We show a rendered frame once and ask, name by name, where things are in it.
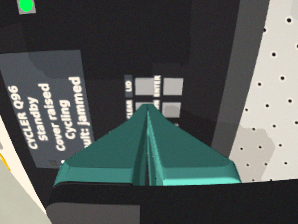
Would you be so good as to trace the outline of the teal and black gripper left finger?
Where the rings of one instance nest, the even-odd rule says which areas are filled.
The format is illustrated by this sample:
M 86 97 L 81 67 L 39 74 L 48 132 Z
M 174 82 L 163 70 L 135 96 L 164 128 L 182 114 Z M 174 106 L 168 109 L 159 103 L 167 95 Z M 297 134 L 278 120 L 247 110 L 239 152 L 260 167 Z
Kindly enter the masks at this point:
M 141 104 L 126 122 L 65 160 L 54 186 L 63 181 L 145 186 L 147 150 L 148 104 Z

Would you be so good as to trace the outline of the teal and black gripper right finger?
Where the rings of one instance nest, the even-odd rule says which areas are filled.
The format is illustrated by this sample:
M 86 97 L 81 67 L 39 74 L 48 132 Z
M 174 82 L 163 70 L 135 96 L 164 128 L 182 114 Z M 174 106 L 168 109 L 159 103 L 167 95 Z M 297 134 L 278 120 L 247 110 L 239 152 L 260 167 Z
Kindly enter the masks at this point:
M 150 186 L 242 183 L 232 160 L 170 122 L 152 103 L 148 166 Z

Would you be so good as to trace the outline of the grey perforated base plate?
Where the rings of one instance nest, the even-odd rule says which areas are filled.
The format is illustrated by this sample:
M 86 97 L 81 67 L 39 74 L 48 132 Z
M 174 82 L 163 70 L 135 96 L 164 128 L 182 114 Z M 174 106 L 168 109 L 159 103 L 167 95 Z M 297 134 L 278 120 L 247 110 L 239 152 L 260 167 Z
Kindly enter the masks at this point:
M 298 179 L 298 0 L 270 0 L 229 155 L 242 183 Z

